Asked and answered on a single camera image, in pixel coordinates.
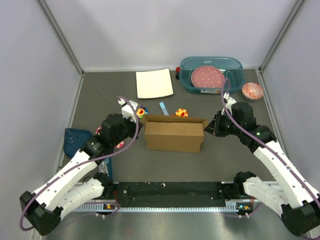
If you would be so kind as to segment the brown cardboard box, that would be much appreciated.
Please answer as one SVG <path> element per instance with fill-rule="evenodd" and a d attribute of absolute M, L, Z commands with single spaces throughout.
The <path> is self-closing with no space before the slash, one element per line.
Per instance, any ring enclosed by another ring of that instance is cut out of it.
<path fill-rule="evenodd" d="M 206 119 L 166 115 L 144 118 L 144 139 L 149 150 L 199 153 L 205 139 Z"/>

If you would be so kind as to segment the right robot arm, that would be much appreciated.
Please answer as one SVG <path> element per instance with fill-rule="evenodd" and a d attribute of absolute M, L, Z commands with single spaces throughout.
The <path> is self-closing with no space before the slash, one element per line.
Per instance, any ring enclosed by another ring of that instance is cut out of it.
<path fill-rule="evenodd" d="M 223 99 L 223 110 L 216 112 L 204 129 L 215 137 L 234 135 L 248 147 L 271 173 L 282 191 L 278 191 L 252 172 L 239 172 L 233 192 L 239 198 L 247 195 L 273 210 L 293 235 L 300 237 L 320 226 L 320 193 L 299 173 L 284 153 L 274 133 L 259 125 L 253 108 L 233 98 Z"/>

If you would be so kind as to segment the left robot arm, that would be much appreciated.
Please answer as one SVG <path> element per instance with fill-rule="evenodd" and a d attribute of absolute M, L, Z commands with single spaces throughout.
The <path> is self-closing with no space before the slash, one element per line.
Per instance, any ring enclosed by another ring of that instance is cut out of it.
<path fill-rule="evenodd" d="M 136 114 L 125 117 L 110 114 L 98 132 L 88 138 L 73 158 L 47 183 L 33 192 L 25 191 L 19 198 L 22 218 L 27 219 L 41 236 L 50 234 L 74 209 L 95 198 L 109 198 L 114 182 L 102 172 L 87 183 L 75 184 L 105 159 L 116 155 L 114 149 L 127 138 L 135 140 L 142 124 Z"/>

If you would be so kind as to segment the blue packet under arm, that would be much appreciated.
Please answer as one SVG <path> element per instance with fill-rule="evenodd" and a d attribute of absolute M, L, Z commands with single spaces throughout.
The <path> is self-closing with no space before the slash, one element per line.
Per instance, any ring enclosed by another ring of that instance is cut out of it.
<path fill-rule="evenodd" d="M 107 174 L 110 179 L 113 179 L 113 169 L 111 158 L 106 158 L 99 166 L 98 172 Z"/>

